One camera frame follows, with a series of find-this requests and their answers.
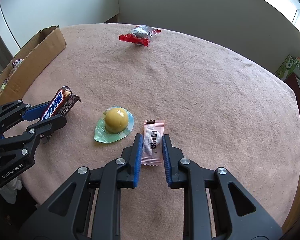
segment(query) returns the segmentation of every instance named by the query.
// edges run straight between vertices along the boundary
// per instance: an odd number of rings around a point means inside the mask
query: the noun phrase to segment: metal screw
[[[88,171],[88,169],[86,167],[80,167],[78,169],[78,173],[80,173],[80,174],[85,174],[85,173],[87,173],[87,171]]]
[[[224,167],[220,167],[217,169],[217,172],[221,175],[224,175],[227,173],[227,170]]]
[[[187,158],[182,158],[181,160],[180,160],[180,162],[182,163],[182,164],[189,164],[190,163],[190,160],[189,159],[187,159]]]
[[[124,164],[126,160],[124,158],[118,158],[115,160],[115,163],[118,165]]]

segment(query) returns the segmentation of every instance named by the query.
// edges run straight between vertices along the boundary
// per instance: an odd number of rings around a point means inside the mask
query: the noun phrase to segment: wrapped candy
[[[120,41],[132,42],[144,46],[148,46],[151,37],[156,36],[161,31],[146,25],[137,26],[126,35],[120,35]]]

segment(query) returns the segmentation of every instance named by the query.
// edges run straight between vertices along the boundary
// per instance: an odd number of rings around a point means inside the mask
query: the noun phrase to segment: wall
[[[193,35],[229,48],[274,73],[300,32],[264,0],[118,0],[119,21]]]
[[[8,31],[22,47],[39,30],[51,25],[103,23],[119,13],[119,6],[118,0],[0,0],[0,10]],[[9,36],[2,19],[0,29],[1,36]],[[9,48],[12,41],[4,42]]]

